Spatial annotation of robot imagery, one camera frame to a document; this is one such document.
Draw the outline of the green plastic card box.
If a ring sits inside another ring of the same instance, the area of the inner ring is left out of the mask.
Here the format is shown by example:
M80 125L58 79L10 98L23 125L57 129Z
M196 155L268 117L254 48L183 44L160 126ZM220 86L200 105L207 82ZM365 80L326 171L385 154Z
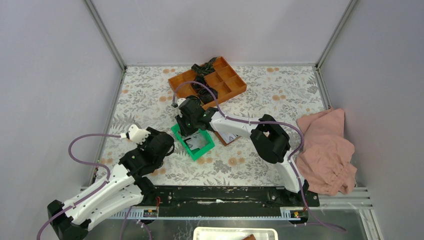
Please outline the green plastic card box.
M178 124L171 127L171 130L193 161L198 160L215 147L212 137L205 130L198 130L189 136L181 135L181 130Z

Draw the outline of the brown leather card holder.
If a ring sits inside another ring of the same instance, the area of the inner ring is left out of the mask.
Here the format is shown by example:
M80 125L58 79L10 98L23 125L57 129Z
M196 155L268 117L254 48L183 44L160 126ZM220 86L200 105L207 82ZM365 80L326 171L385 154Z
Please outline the brown leather card holder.
M240 138L239 135L235 135L232 133L215 132L214 134L224 146L228 146L229 144Z

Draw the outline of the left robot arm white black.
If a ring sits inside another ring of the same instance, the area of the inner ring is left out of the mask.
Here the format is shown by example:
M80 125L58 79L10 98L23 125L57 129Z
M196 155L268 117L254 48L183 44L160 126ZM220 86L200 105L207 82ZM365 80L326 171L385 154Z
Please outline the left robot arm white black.
M125 153L112 168L98 163L106 175L74 197L54 200L47 206L48 221L60 240L83 240L95 226L132 206L158 206L160 198L147 175L159 169L174 152L174 138L152 127L131 125L116 135L136 148Z

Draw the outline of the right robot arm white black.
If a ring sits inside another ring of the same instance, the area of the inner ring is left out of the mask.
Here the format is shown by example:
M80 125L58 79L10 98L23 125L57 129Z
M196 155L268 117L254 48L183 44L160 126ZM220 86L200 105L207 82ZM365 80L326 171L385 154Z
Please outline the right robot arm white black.
M287 201L299 206L307 199L309 186L292 160L294 151L291 150L290 136L282 128L285 123L277 122L269 114L261 118L247 118L225 114L218 106L204 109L193 98L173 100L172 106L179 110L175 119L182 136L202 130L250 139L257 154L275 165L287 190Z

